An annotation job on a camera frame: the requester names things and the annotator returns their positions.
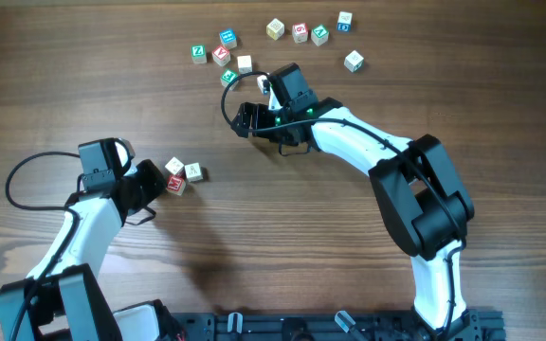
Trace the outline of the red M letter block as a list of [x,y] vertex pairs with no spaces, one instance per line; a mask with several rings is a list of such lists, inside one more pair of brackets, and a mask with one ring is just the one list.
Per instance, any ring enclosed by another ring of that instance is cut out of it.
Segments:
[[170,175],[168,177],[166,190],[177,196],[182,196],[187,186],[186,180],[181,176]]

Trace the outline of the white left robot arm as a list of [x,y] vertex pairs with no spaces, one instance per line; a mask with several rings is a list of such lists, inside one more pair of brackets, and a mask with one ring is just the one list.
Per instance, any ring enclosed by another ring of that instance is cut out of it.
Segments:
[[109,245],[129,216],[147,209],[166,181],[150,160],[125,161],[80,177],[61,210],[64,222],[44,258],[0,288],[0,326],[8,340],[155,340],[155,311],[134,308],[121,326],[98,285]]

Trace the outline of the letter A wooden block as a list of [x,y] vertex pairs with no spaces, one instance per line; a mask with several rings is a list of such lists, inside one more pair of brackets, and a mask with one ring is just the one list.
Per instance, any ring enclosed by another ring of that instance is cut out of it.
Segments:
[[198,182],[204,179],[201,165],[199,163],[187,164],[184,167],[186,179],[189,182]]

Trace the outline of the white block blue side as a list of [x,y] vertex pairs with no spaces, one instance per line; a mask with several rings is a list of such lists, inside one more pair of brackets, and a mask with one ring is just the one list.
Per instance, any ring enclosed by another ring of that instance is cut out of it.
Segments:
[[263,95],[268,95],[270,92],[270,83],[268,80],[268,74],[265,73],[257,78],[257,85]]

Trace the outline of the animal picture red block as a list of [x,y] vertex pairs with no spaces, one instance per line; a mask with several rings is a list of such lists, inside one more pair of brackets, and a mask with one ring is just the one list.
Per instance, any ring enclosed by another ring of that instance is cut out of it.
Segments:
[[183,177],[185,174],[185,165],[178,158],[173,157],[165,164],[165,169],[170,175]]

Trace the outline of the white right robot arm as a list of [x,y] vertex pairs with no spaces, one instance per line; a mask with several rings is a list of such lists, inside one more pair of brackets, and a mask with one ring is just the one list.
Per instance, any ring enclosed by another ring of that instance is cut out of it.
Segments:
[[293,113],[287,106],[243,103],[231,129],[279,145],[306,142],[365,173],[392,240],[411,258],[414,311],[438,340],[461,329],[466,305],[460,254],[473,203],[441,142],[386,134],[331,98]]

